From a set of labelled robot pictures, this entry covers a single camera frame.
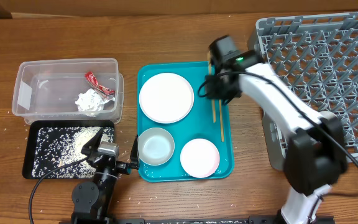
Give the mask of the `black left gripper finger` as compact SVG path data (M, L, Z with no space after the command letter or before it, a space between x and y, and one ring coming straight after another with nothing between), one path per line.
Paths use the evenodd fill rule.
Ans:
M86 143L81 149L81 153L89 156L92 152L96 151L100 145L104 128L100 128L99 131Z
M135 137L130 154L130 163L129 163L129 167L135 170L139 169L138 137L139 137L138 135Z

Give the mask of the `grey bowl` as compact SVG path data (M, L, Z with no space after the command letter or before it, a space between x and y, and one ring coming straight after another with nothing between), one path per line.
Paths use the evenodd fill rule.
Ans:
M138 138L139 159L150 166L166 163L174 151L174 139L163 128L149 128Z

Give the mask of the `wooden chopstick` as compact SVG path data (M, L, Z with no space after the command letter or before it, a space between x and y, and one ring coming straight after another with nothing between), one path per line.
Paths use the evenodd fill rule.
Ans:
M211 52L208 51L207 53L207 61L208 61L208 75L212 75L212 65L211 65ZM213 123L216 122L216 107L215 107L215 101L211 100L211 106L212 106L212 115L213 115Z
M220 122L220 130L221 130L221 141L224 142L222 100L218 100L218 105L219 105L219 122Z

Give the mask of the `white tissue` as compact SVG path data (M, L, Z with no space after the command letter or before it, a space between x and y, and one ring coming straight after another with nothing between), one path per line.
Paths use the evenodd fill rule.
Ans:
M115 97L102 97L96 90L90 88L86 93L80 93L75 101L79 112L85 112L89 117L96 117L104 109L105 104L115 101Z

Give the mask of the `red snack wrapper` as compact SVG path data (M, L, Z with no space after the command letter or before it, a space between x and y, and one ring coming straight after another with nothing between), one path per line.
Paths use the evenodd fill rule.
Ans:
M106 88L105 86L99 84L93 72L86 73L85 79L90 84L90 86L102 97L107 98L110 96L113 97L115 95L114 90Z

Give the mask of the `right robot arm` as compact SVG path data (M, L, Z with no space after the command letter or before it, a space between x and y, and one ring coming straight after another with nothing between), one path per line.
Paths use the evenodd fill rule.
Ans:
M283 171L290 191L273 223L332 223L316 212L347 171L340 120L309 107L257 52L241 52L230 36L214 40L208 49L213 73L202 86L205 97L222 105L241 95L251 97L287 142Z

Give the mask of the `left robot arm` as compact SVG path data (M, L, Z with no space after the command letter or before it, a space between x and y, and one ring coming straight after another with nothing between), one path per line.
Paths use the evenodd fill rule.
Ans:
M87 163L96 169L91 181L78 184L72 192L72 223L121 223L109 213L114 186L121 174L139 169L138 138L135 138L129 162L118 160L119 146L102 140L100 129L81 149Z

